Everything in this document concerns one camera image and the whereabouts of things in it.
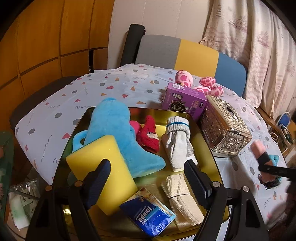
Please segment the black doll hair wig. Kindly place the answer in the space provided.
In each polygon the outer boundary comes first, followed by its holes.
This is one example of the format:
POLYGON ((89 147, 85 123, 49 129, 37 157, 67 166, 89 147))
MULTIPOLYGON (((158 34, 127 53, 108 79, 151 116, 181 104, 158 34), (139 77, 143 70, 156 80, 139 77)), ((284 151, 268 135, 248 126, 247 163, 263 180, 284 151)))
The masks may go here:
POLYGON ((260 184, 263 184, 264 187, 266 188, 266 190, 273 189, 275 187, 278 187, 281 184, 281 177, 280 176, 276 176, 273 181, 263 182, 262 176, 259 174, 258 179, 260 181, 260 184))

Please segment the yellow green sponge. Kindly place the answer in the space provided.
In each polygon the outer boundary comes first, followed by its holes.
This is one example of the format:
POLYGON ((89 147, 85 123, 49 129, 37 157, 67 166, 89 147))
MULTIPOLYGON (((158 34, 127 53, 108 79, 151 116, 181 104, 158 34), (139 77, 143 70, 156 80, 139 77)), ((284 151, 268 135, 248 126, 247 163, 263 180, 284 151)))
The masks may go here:
POLYGON ((91 142, 67 156, 66 162, 86 188, 87 208, 97 204, 106 215, 112 215, 137 192, 114 136, 91 142))

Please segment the cream cloth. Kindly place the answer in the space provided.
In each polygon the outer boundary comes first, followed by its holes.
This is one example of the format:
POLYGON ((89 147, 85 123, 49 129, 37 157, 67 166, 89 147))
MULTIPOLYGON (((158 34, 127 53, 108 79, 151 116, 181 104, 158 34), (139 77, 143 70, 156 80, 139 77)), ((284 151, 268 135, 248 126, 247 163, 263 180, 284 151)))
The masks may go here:
POLYGON ((203 222, 204 215, 192 197, 183 173, 168 176, 161 187, 176 215, 175 222, 180 231, 203 222))

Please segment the blue tissue pack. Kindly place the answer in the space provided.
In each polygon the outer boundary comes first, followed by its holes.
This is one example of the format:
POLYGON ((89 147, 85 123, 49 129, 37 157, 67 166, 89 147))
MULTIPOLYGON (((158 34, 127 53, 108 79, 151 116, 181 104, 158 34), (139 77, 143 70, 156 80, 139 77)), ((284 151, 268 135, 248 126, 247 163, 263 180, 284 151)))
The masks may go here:
POLYGON ((140 189, 123 202, 120 209, 151 238, 162 233, 176 217, 146 188, 140 189))

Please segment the small blue plush toy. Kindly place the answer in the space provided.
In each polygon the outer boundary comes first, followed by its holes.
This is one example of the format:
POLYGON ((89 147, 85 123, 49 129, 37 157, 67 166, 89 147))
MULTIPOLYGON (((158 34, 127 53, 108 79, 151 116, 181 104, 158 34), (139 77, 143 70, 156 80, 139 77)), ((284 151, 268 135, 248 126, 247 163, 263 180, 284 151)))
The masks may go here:
POLYGON ((278 165, 278 161, 280 159, 279 155, 269 155, 269 158, 271 159, 273 166, 278 165))

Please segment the gold tray box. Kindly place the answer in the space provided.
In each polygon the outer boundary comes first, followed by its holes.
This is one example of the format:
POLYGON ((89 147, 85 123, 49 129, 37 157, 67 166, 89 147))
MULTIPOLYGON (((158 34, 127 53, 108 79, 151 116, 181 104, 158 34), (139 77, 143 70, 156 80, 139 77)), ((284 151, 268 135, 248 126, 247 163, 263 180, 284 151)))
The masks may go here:
MULTIPOLYGON (((202 137, 201 131, 195 121, 189 114, 175 113, 167 110, 157 110, 148 108, 130 108, 130 118, 140 124, 145 122, 145 118, 150 115, 156 123, 156 133, 162 136, 166 132, 167 120, 171 116, 180 116, 189 122, 191 137, 190 142, 194 149, 194 155, 198 161, 198 167, 202 172, 206 173, 212 181, 221 182, 221 176, 215 163, 214 157, 202 137)), ((151 196, 156 197, 162 204, 169 204, 169 200, 162 189, 162 184, 166 183, 167 177, 173 175, 169 161, 166 161, 166 167, 156 173, 136 178, 135 182, 138 187, 145 187, 151 196)), ((142 199, 142 203, 146 203, 145 209, 135 217, 129 217, 122 211, 119 211, 111 216, 107 216, 103 211, 95 206, 90 209, 89 213, 99 235, 104 240, 141 240, 147 234, 143 232, 139 226, 143 224, 157 225, 160 221, 156 215, 162 211, 157 205, 142 199)), ((177 240, 179 238, 189 237, 194 235, 198 230, 197 226, 191 227, 188 230, 180 231, 174 222, 167 221, 166 227, 158 234, 158 240, 177 240)))

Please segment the ornate silver tissue box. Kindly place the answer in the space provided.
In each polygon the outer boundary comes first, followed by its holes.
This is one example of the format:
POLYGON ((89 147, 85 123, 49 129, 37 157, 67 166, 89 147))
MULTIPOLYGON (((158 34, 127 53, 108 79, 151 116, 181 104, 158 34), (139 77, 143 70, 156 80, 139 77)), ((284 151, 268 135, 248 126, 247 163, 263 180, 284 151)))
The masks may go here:
POLYGON ((207 100, 200 127, 213 156, 237 156, 252 139, 249 128, 228 102, 214 96, 207 100))

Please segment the large blue plush toy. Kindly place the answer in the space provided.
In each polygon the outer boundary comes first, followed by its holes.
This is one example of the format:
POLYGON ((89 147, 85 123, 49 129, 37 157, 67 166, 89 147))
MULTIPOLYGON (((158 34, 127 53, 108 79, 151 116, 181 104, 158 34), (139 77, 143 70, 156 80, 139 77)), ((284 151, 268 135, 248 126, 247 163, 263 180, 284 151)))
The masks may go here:
POLYGON ((130 124, 130 110, 114 98, 106 98, 93 110, 88 129, 77 133, 72 141, 72 151, 106 136, 114 136, 120 153, 133 178, 157 172, 166 166, 165 160, 144 150, 136 141, 130 124))

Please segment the red plush doll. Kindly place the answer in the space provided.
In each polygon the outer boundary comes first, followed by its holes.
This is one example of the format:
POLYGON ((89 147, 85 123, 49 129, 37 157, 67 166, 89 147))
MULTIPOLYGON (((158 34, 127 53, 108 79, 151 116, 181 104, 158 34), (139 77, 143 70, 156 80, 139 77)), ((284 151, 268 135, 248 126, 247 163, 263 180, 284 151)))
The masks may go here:
POLYGON ((159 137, 156 133, 156 123, 152 116, 146 116, 145 124, 139 127, 136 134, 136 141, 148 152, 159 152, 159 137))

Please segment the patterned white tablecloth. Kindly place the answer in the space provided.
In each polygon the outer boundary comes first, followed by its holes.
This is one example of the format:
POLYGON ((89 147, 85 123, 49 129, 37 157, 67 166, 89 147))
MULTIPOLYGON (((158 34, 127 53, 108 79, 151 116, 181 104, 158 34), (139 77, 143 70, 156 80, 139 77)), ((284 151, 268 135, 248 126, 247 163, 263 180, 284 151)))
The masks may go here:
MULTIPOLYGON (((40 176, 52 184, 68 139, 89 107, 113 97, 129 107, 158 109, 175 74, 172 69, 127 64, 52 86, 50 93, 31 96, 14 110, 11 125, 16 139, 40 176)), ((259 182, 258 162, 250 146, 234 158, 215 161, 227 187, 252 190, 268 227, 285 217, 289 182, 283 178, 279 186, 266 189, 259 182)))

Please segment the plastic bag with papers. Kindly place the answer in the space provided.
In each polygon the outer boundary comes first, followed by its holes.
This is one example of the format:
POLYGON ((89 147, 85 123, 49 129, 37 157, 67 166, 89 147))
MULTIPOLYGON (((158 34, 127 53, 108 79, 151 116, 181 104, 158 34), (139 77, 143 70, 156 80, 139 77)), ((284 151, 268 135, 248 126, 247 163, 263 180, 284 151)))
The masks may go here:
POLYGON ((28 227, 40 198, 39 182, 30 180, 9 188, 11 216, 17 229, 28 227))

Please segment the purple cardboard box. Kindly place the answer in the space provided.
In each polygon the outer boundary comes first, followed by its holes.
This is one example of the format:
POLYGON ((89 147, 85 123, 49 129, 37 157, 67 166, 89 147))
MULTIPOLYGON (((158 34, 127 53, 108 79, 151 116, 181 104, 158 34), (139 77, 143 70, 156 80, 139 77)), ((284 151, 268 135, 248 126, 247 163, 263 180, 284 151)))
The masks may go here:
POLYGON ((207 106, 207 97, 186 86, 169 83, 162 102, 162 109, 188 113, 197 121, 207 106))

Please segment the grey yellow blue chair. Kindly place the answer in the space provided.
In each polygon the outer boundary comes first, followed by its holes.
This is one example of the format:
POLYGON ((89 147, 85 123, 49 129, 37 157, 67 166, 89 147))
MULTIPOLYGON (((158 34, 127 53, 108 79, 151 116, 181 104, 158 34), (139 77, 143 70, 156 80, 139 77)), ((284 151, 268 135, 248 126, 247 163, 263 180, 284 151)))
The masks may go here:
POLYGON ((142 37, 138 64, 185 70, 198 77, 214 77, 217 83, 243 96, 246 70, 229 56, 196 42, 164 35, 142 37))

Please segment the beige patterned curtain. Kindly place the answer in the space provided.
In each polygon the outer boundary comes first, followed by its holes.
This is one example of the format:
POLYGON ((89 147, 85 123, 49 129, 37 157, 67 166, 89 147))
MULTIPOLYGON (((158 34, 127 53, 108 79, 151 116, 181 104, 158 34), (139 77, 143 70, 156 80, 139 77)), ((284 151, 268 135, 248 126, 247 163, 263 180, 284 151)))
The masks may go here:
POLYGON ((242 64, 243 97, 277 119, 295 114, 295 41, 262 1, 214 1, 201 44, 242 64))

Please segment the rolled black mat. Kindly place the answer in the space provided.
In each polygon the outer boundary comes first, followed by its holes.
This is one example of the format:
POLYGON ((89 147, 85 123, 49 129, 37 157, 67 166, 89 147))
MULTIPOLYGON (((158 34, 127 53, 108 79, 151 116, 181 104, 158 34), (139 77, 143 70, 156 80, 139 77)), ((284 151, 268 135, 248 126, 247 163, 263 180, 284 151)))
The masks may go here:
POLYGON ((145 35, 145 26, 131 24, 125 39, 120 66, 135 63, 142 37, 145 35))

